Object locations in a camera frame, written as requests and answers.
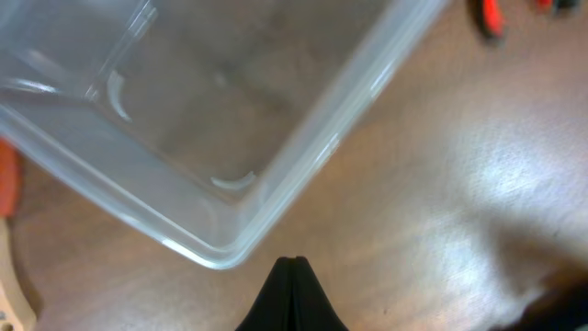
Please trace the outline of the orange scraper wooden handle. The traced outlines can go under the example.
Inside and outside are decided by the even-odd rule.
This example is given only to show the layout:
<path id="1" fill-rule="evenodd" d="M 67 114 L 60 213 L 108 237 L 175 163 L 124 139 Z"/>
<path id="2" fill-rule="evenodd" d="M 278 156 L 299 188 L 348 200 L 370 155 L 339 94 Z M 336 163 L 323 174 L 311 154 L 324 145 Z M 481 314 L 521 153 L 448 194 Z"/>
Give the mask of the orange scraper wooden handle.
<path id="1" fill-rule="evenodd" d="M 36 315 L 23 294 L 10 253 L 7 220 L 14 213 L 19 193 L 16 149 L 1 141 L 1 331 L 31 331 Z"/>

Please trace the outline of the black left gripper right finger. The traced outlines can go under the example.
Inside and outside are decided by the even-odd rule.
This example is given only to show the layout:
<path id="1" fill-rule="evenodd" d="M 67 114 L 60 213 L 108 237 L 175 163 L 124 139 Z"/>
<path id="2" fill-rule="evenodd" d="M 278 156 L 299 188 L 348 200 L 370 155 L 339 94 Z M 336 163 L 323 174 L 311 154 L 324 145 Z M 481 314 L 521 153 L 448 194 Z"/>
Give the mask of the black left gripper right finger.
<path id="1" fill-rule="evenodd" d="M 296 331 L 347 331 L 322 289 L 309 261 L 295 257 L 292 266 L 290 326 Z"/>

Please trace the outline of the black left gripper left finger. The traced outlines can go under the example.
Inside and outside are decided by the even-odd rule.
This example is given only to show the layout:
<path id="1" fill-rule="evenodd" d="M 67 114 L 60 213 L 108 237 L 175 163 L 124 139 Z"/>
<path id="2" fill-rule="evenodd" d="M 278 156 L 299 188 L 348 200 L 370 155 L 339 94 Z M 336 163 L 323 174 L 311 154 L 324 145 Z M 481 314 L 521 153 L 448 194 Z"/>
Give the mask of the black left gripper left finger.
<path id="1" fill-rule="evenodd" d="M 291 258 L 280 257 L 236 331 L 289 330 L 292 282 Z"/>

